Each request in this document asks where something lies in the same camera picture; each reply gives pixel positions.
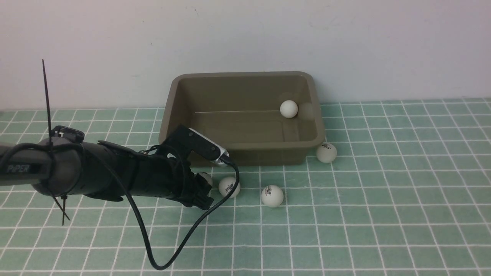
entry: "ping pong ball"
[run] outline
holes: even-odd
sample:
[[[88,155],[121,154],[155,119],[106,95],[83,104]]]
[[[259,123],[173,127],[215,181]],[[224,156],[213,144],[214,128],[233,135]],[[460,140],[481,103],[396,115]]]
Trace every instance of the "ping pong ball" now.
[[[279,112],[283,117],[285,118],[293,118],[295,115],[297,115],[297,112],[299,111],[299,107],[294,101],[288,100],[284,101],[281,106],[279,107]]]
[[[316,155],[320,162],[331,163],[336,159],[337,150],[332,144],[323,143],[317,148]]]
[[[283,202],[283,191],[275,185],[269,185],[261,192],[261,201],[268,207],[278,207]]]
[[[225,177],[218,184],[218,191],[220,191],[220,194],[225,197],[232,190],[234,184],[235,184],[235,177]],[[236,197],[239,194],[240,190],[241,190],[241,184],[239,183],[234,193],[230,196],[230,198]]]

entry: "white grout line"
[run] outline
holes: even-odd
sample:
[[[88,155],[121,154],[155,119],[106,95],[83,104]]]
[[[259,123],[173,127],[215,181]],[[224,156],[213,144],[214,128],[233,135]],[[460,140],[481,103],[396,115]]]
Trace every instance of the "white grout line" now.
[[[312,190],[312,182],[310,180],[310,173],[309,173],[307,158],[305,158],[305,164],[307,166],[308,184],[309,184],[309,188],[310,188],[310,197],[312,199],[312,211],[314,212],[314,224],[315,224],[315,232],[317,235],[317,245],[319,246],[319,257],[321,259],[321,268],[323,270],[322,275],[326,276],[326,273],[324,272],[324,259],[322,258],[321,238],[319,236],[319,225],[317,224],[317,212],[315,211],[314,192]]]
[[[83,197],[81,196],[77,206],[80,206],[80,204],[82,203],[82,199],[83,199]],[[55,272],[56,264],[58,263],[58,260],[60,259],[61,252],[62,252],[63,248],[65,248],[65,243],[66,243],[66,240],[68,239],[68,235],[70,235],[70,230],[72,228],[71,226],[75,221],[75,218],[77,216],[77,212],[78,212],[78,209],[75,209],[75,213],[72,216],[72,220],[70,221],[70,225],[68,225],[68,229],[66,231],[65,238],[63,239],[63,243],[61,244],[58,255],[56,256],[55,263],[53,264],[53,267],[51,268],[50,276],[53,276],[53,273]]]
[[[363,112],[363,115],[365,115],[365,111],[364,109],[362,108],[361,111]],[[373,141],[373,137],[372,137],[372,132],[370,131],[370,129],[368,130],[368,134],[370,135],[370,139]],[[397,221],[399,222],[400,224],[400,228],[401,228],[401,231],[402,231],[402,235],[403,235],[403,238],[404,238],[404,242],[406,243],[406,247],[408,247],[408,253],[409,253],[409,257],[411,258],[411,264],[413,266],[413,268],[416,268],[416,264],[414,262],[414,258],[412,256],[412,252],[411,250],[409,249],[409,242],[408,242],[408,239],[406,237],[406,232],[404,231],[404,227],[402,227],[402,221],[401,221],[401,217],[399,216],[399,211],[397,211],[397,207],[396,207],[396,204],[395,204],[395,201],[394,201],[394,197],[392,196],[392,190],[388,187],[388,181],[387,181],[387,177],[385,175],[385,172],[384,172],[384,168],[382,166],[382,162],[380,161],[380,156],[379,156],[379,153],[377,151],[377,147],[375,146],[375,143],[373,143],[373,148],[375,150],[375,155],[377,156],[377,159],[379,161],[379,164],[380,164],[380,168],[382,170],[382,174],[383,174],[383,178],[385,180],[385,183],[387,184],[387,190],[389,192],[389,196],[390,196],[390,200],[392,201],[392,206],[394,208],[394,211],[396,213],[396,217],[397,217]],[[415,270],[415,273],[416,273],[416,276],[419,276],[419,273],[417,270]]]
[[[346,125],[346,120],[345,118],[343,117],[343,123]],[[351,152],[354,152],[353,151],[353,146],[351,144],[351,139],[350,139],[350,135],[348,134],[348,131],[346,131],[346,135],[348,136],[348,142],[350,143],[350,148],[351,148]],[[370,208],[368,208],[368,199],[367,199],[367,195],[365,193],[365,189],[363,187],[363,182],[361,180],[361,175],[360,175],[360,172],[358,171],[358,164],[355,162],[355,169],[357,171],[357,174],[358,174],[358,180],[360,181],[360,186],[361,186],[361,191],[363,192],[363,198],[365,199],[365,207],[367,209],[367,212],[368,212],[368,218],[370,219],[370,224],[373,224],[373,218],[372,218],[372,212],[370,211]],[[379,239],[377,237],[377,232],[375,231],[375,227],[372,225],[372,231],[373,231],[373,234],[375,236],[375,243],[377,245],[377,249],[379,251],[379,257],[380,257],[380,262],[382,264],[382,268],[383,268],[383,274],[385,276],[387,276],[387,270],[385,270],[385,262],[384,262],[384,259],[383,259],[383,256],[382,256],[382,250],[380,249],[380,245],[379,245]]]
[[[393,136],[393,137],[394,137],[394,139],[395,139],[394,131],[393,131],[392,129],[391,129],[390,131],[391,131],[391,133],[392,133],[392,136]],[[399,147],[399,143],[398,143],[398,142],[396,143],[396,146],[397,146],[397,150],[399,151],[399,153],[402,153],[401,148]],[[422,204],[422,203],[421,203],[421,199],[420,199],[419,194],[418,194],[418,192],[417,192],[416,185],[414,184],[414,180],[413,180],[413,178],[412,178],[411,174],[409,173],[409,172],[410,172],[410,170],[409,170],[409,168],[408,168],[408,164],[406,164],[406,160],[405,160],[404,158],[403,158],[402,160],[403,160],[403,163],[404,163],[404,167],[406,168],[406,171],[408,172],[409,179],[411,180],[411,183],[412,183],[412,188],[414,189],[414,192],[416,193],[416,197],[417,197],[417,199],[418,199],[418,202],[419,202],[419,204],[421,205],[421,204]],[[421,206],[421,209],[422,209],[422,211],[423,211],[423,215],[424,215],[425,220],[426,220],[426,224],[425,224],[425,225],[428,225],[428,226],[429,226],[429,225],[430,225],[430,220],[428,219],[428,215],[426,214],[426,211],[425,211],[425,209],[424,209],[422,206]],[[438,243],[436,242],[436,238],[435,238],[435,234],[434,234],[434,232],[433,232],[433,229],[432,229],[431,227],[428,227],[428,228],[429,228],[429,230],[430,230],[431,236],[432,236],[433,241],[434,241],[434,243],[435,243],[435,247],[436,247],[436,249],[438,250],[438,254],[439,254],[440,259],[441,259],[441,261],[442,261],[442,263],[443,263],[443,266],[445,267],[445,270],[446,270],[446,272],[447,272],[447,275],[448,275],[448,276],[450,276],[450,273],[449,273],[449,271],[448,271],[448,268],[447,268],[447,266],[446,266],[446,264],[445,264],[445,260],[443,259],[443,254],[441,253],[440,247],[438,246]]]
[[[286,209],[286,224],[287,224],[287,227],[288,227],[288,245],[290,246],[290,265],[291,265],[291,269],[292,269],[292,276],[295,276],[294,275],[294,272],[293,272],[293,251],[292,251],[292,234],[291,234],[291,230],[290,230],[290,215],[288,214],[288,193],[287,193],[287,190],[286,190],[286,172],[285,172],[285,166],[283,166],[283,184],[284,184],[284,188],[285,188],[285,209]]]

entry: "olive plastic bin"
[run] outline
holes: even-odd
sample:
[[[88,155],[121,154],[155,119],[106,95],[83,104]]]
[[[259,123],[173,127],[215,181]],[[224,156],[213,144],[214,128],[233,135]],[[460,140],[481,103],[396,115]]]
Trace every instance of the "olive plastic bin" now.
[[[299,113],[279,112],[293,100]],[[179,124],[227,149],[240,166],[301,164],[325,137],[312,77],[304,72],[187,74],[170,87],[159,142]],[[212,166],[196,154],[192,166]]]

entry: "tile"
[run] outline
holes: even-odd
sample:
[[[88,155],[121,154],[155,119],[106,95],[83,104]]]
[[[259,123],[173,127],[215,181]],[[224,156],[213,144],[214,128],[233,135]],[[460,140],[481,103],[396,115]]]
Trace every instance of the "tile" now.
[[[355,157],[358,170],[380,170],[380,162],[377,157],[361,156]]]
[[[346,224],[370,223],[367,207],[343,206],[343,216]]]
[[[393,116],[388,118],[392,128],[411,128],[411,122],[407,116]]]
[[[330,142],[347,142],[348,133],[345,130],[328,130],[326,131],[326,139]]]
[[[491,234],[485,225],[460,225],[467,244],[491,245]]]
[[[423,155],[424,151],[419,142],[400,142],[398,143],[403,155]]]
[[[8,240],[10,239],[10,235],[12,234],[13,230],[10,232],[10,234],[7,236],[5,235],[5,240],[2,240],[2,243],[4,245],[7,244]],[[37,237],[39,235],[39,229],[33,228],[33,229],[23,229],[23,228],[18,228],[15,229],[15,232],[13,233],[12,239],[10,240],[8,246],[9,247],[15,247],[15,248],[31,248],[34,247],[34,244],[36,243]]]
[[[26,209],[19,226],[42,226],[48,214],[49,210]]]
[[[111,269],[115,257],[116,249],[92,249],[84,268],[87,270]]]
[[[294,247],[292,248],[294,269],[320,269],[321,256],[318,248]]]
[[[109,131],[113,133],[130,132],[132,125],[132,121],[112,121]]]
[[[290,269],[290,249],[287,247],[263,248],[263,268],[265,269]]]
[[[451,116],[430,116],[430,118],[437,128],[455,127],[454,120]]]
[[[440,188],[416,188],[422,204],[445,204]]]
[[[324,269],[350,269],[352,267],[348,248],[321,248]]]
[[[458,223],[482,223],[476,206],[451,206]]]
[[[348,137],[351,142],[371,142],[370,132],[368,130],[348,130]]]
[[[89,247],[95,228],[70,228],[65,247]]]
[[[234,269],[261,269],[261,249],[234,248]]]
[[[262,208],[262,223],[264,224],[286,224],[286,208]]]
[[[346,226],[351,246],[376,245],[375,234],[371,226]]]
[[[412,126],[415,128],[433,127],[431,117],[429,116],[410,116],[409,118],[411,120]]]
[[[366,117],[365,119],[371,129],[390,128],[387,117]]]
[[[463,186],[464,183],[456,171],[436,171],[435,175],[442,186]]]
[[[315,225],[292,225],[290,226],[290,237],[293,246],[316,246],[319,244]]]
[[[379,251],[373,248],[351,248],[355,268],[382,268]]]
[[[479,128],[460,128],[463,137],[466,140],[486,140],[484,132]]]
[[[387,116],[406,115],[402,105],[382,105]]]
[[[217,258],[223,258],[222,266],[220,266],[217,263]],[[184,247],[182,253],[179,255],[179,258],[177,258],[174,262],[174,269],[201,269],[202,259],[203,259],[203,248]],[[232,248],[206,248],[205,249],[204,268],[230,268],[231,263],[232,263]]]
[[[405,170],[406,166],[401,156],[380,156],[384,170]]]
[[[111,128],[111,121],[93,121],[89,127],[88,132],[109,132]]]
[[[337,187],[360,187],[360,177],[356,172],[336,172],[334,179]]]
[[[419,206],[397,206],[402,223],[426,223],[423,210]]]
[[[94,247],[118,246],[122,230],[123,228],[98,228],[95,233],[93,246]]]
[[[353,157],[338,157],[332,163],[334,171],[356,171],[355,159]]]
[[[31,249],[5,249],[0,259],[0,270],[21,270]]]
[[[405,245],[400,226],[375,226],[375,234],[380,245]]]
[[[63,248],[60,252],[60,257],[56,263],[55,269],[81,270],[87,253],[88,249]]]
[[[423,146],[423,149],[427,155],[447,154],[447,150],[445,149],[445,145],[443,144],[443,142],[440,142],[440,141],[432,141],[432,142],[423,141],[423,142],[421,142],[421,145]]]
[[[310,186],[307,172],[286,172],[285,181],[286,187],[289,188],[306,188]]]
[[[343,226],[324,226],[319,225],[319,241],[322,246],[343,246],[347,245],[346,233]]]
[[[352,143],[353,155],[355,156],[366,156],[375,155],[375,148],[371,143]]]
[[[381,171],[361,171],[359,178],[364,187],[384,187],[387,186],[385,177]]]
[[[288,207],[288,216],[292,224],[314,223],[314,210],[312,207],[292,206]]]
[[[26,270],[50,270],[58,256],[58,249],[34,249]]]
[[[315,214],[317,217],[317,223],[319,224],[343,223],[341,209],[338,206],[315,206]]]
[[[128,137],[127,144],[129,144],[129,145],[145,145],[145,144],[148,144],[149,140],[150,140],[150,134],[149,133],[130,133],[130,136]]]
[[[138,109],[136,111],[136,120],[153,120],[157,115],[157,109]]]
[[[385,171],[387,184],[391,187],[395,186],[411,186],[411,178],[406,171]]]
[[[339,200],[341,204],[366,204],[363,190],[339,188]]]
[[[476,162],[473,156],[459,155],[452,157],[457,169],[480,169],[481,167]]]
[[[471,268],[476,267],[472,261],[467,248],[443,247],[440,248],[445,264],[448,268]]]
[[[449,156],[428,156],[428,160],[434,170],[455,170],[455,166]]]
[[[339,105],[322,105],[321,106],[322,117],[341,117],[341,106]]]
[[[336,189],[312,189],[314,204],[339,204]]]
[[[381,248],[386,268],[413,268],[407,247]]]
[[[334,174],[332,172],[311,172],[310,184],[312,187],[334,187]]]
[[[395,141],[392,131],[388,129],[372,129],[370,133],[375,142]]]
[[[84,210],[81,209],[77,213],[77,222],[79,222],[79,215],[82,215],[81,211],[85,211],[85,219],[78,223],[79,226],[95,226],[97,224],[97,218],[99,217],[101,210]],[[100,226],[123,226],[128,217],[129,210],[126,209],[104,209]]]
[[[361,105],[341,105],[341,111],[344,117],[363,116]]]
[[[409,170],[430,169],[430,164],[425,156],[404,156],[404,161]]]
[[[27,129],[28,125],[29,123],[12,122],[4,129],[3,133],[21,134]]]
[[[429,115],[448,115],[448,110],[442,104],[425,105]]]
[[[368,128],[365,118],[344,118],[344,123],[347,129],[366,129]]]
[[[397,204],[418,204],[418,196],[414,188],[390,188],[394,203]]]
[[[442,128],[437,129],[438,134],[441,136],[441,140],[443,141],[462,141],[463,136],[458,129],[454,128]]]
[[[472,255],[476,259],[477,265],[479,267],[489,267],[490,266],[490,258],[491,256],[491,248],[490,247],[470,247]]]
[[[365,116],[385,116],[382,105],[362,105]]]
[[[491,143],[489,141],[469,141],[468,144],[475,154],[491,154]]]
[[[385,206],[370,206],[370,214],[372,215],[373,223],[391,224],[399,223],[397,213],[394,207]]]
[[[260,225],[236,225],[235,245],[256,246],[261,242]]]
[[[365,189],[368,204],[392,204],[388,188]]]
[[[446,141],[445,146],[450,154],[471,154],[466,142],[463,141]]]
[[[450,204],[473,203],[466,188],[443,188],[443,193]]]
[[[284,246],[289,244],[288,226],[262,226],[263,245]]]
[[[443,262],[435,247],[410,248],[417,268],[442,268]]]
[[[436,243],[440,245],[460,245],[464,243],[459,228],[456,225],[433,225]]]

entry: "black cable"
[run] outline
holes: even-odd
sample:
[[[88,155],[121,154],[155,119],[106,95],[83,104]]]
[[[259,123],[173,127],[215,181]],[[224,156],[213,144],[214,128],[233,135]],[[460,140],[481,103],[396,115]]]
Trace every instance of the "black cable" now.
[[[196,230],[196,228],[198,227],[198,225],[210,214],[212,213],[216,208],[218,208],[220,205],[222,205],[225,201],[227,201],[230,196],[233,194],[233,192],[235,191],[235,189],[237,188],[238,184],[239,184],[239,168],[237,168],[237,165],[235,165],[232,160],[228,157],[228,156],[222,156],[220,159],[222,160],[222,162],[224,162],[225,164],[233,167],[233,169],[235,170],[235,176],[236,176],[236,179],[235,179],[235,184],[234,186],[232,187],[232,190],[224,197],[222,198],[217,204],[213,205],[210,209],[208,209],[208,211],[206,211],[205,213],[203,213],[203,215],[201,215],[198,220],[196,220],[196,222],[192,225],[191,229],[189,229],[187,235],[184,237],[184,239],[182,240],[181,244],[179,245],[179,247],[176,249],[176,251],[174,252],[174,254],[172,255],[172,257],[169,259],[169,261],[163,265],[163,266],[160,266],[157,264],[157,262],[155,261],[155,258],[153,256],[153,253],[152,253],[152,247],[150,246],[150,241],[149,241],[149,238],[148,238],[148,234],[147,234],[147,230],[145,228],[145,224],[143,222],[143,219],[141,218],[141,214],[140,214],[140,211],[138,210],[138,207],[136,206],[136,203],[135,201],[133,200],[133,197],[131,196],[131,194],[128,192],[128,190],[124,187],[124,184],[123,182],[121,181],[121,178],[119,178],[119,176],[117,175],[117,173],[108,165],[106,164],[106,162],[104,162],[104,160],[100,159],[98,156],[92,154],[92,156],[97,160],[99,161],[108,171],[109,173],[114,177],[116,183],[120,186],[120,188],[123,190],[126,198],[128,199],[128,202],[130,203],[131,205],[131,209],[133,210],[134,214],[135,214],[135,217],[136,217],[136,220],[138,221],[138,225],[140,227],[140,230],[141,230],[141,235],[143,237],[143,242],[145,243],[145,249],[147,251],[147,255],[148,255],[148,260],[150,261],[150,264],[152,265],[153,268],[155,268],[156,270],[165,270],[167,269],[168,267],[170,267],[170,265],[172,265],[172,263],[176,260],[177,256],[179,255],[179,253],[181,253],[182,249],[184,248],[184,245],[186,245],[186,242],[188,242],[189,238],[191,237],[191,235],[193,234],[193,232]]]

